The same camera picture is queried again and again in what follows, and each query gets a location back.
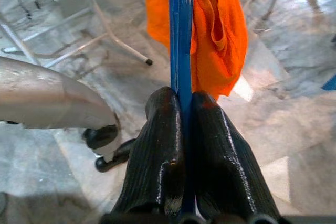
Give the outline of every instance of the marble floor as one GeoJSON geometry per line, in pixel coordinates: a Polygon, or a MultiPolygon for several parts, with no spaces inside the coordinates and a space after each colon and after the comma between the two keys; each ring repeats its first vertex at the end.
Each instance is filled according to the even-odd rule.
{"type": "MultiPolygon", "coordinates": [[[[28,22],[16,0],[0,0],[2,14],[25,37],[63,17],[80,3],[41,0],[28,22]]],[[[144,105],[169,85],[166,49],[146,33],[144,0],[97,0],[124,42],[154,60],[151,67],[116,45],[101,43],[54,67],[96,90],[115,110],[124,141],[145,122],[144,105]]],[[[321,89],[336,73],[336,0],[270,0],[246,10],[249,49],[246,85],[219,104],[251,145],[279,210],[284,215],[336,214],[336,91],[321,89]]],[[[40,60],[67,51],[101,27],[92,15],[29,42],[40,60]]],[[[13,44],[0,34],[0,48],[13,44]]],[[[27,60],[20,54],[0,56],[27,60]]],[[[27,130],[0,123],[0,191],[7,206],[0,223],[97,223],[118,198],[126,164],[107,173],[80,139],[82,129],[27,130]]]]}

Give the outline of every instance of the blue object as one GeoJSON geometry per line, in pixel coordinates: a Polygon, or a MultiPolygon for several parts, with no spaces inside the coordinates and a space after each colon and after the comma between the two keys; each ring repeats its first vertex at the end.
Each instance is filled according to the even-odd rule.
{"type": "Polygon", "coordinates": [[[322,87],[324,90],[336,90],[336,74],[322,87]]]}
{"type": "Polygon", "coordinates": [[[178,95],[182,111],[182,125],[186,154],[187,181],[182,212],[195,212],[191,151],[190,151],[190,110],[192,99],[192,79],[190,47],[192,39],[194,0],[169,0],[170,6],[170,46],[171,46],[171,86],[178,95]]]}

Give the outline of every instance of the gray marble floor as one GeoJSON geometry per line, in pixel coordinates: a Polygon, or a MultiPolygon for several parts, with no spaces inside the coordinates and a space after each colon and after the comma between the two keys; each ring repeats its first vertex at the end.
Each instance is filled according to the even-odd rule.
{"type": "MultiPolygon", "coordinates": [[[[146,33],[144,0],[97,1],[115,34],[152,58],[153,66],[106,42],[54,69],[96,90],[116,111],[126,141],[144,124],[149,95],[169,84],[169,56],[146,33]]],[[[283,214],[336,214],[336,91],[320,88],[336,73],[336,47],[330,43],[336,33],[335,0],[278,0],[269,19],[261,21],[269,1],[254,0],[246,10],[249,50],[243,76],[252,96],[247,100],[244,91],[236,91],[219,103],[251,145],[283,214]]],[[[7,3],[4,15],[23,37],[79,8],[44,0],[45,8],[34,11],[29,23],[16,0],[0,3],[7,3]]],[[[34,6],[32,0],[27,4],[34,6]]],[[[83,28],[102,31],[96,17],[85,16],[30,46],[38,54],[70,50],[89,39],[83,28]]],[[[8,46],[1,34],[0,47],[8,46]]],[[[97,172],[81,132],[0,124],[0,191],[8,198],[0,223],[97,223],[112,208],[125,164],[97,172]]]]}

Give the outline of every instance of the orange towel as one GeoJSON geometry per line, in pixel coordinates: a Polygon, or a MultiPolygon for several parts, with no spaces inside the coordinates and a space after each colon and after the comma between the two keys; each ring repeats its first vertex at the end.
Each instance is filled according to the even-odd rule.
{"type": "MultiPolygon", "coordinates": [[[[148,33],[167,48],[169,0],[146,0],[148,33]]],[[[194,0],[193,91],[229,95],[243,68],[247,30],[239,0],[194,0]]]]}

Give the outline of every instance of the orange cloth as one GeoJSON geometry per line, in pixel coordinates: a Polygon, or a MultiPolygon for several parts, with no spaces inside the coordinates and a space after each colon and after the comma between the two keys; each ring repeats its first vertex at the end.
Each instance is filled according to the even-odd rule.
{"type": "MultiPolygon", "coordinates": [[[[169,0],[146,0],[148,33],[170,47],[169,0]]],[[[247,30],[239,0],[194,0],[193,91],[229,95],[243,68],[247,30]]]]}

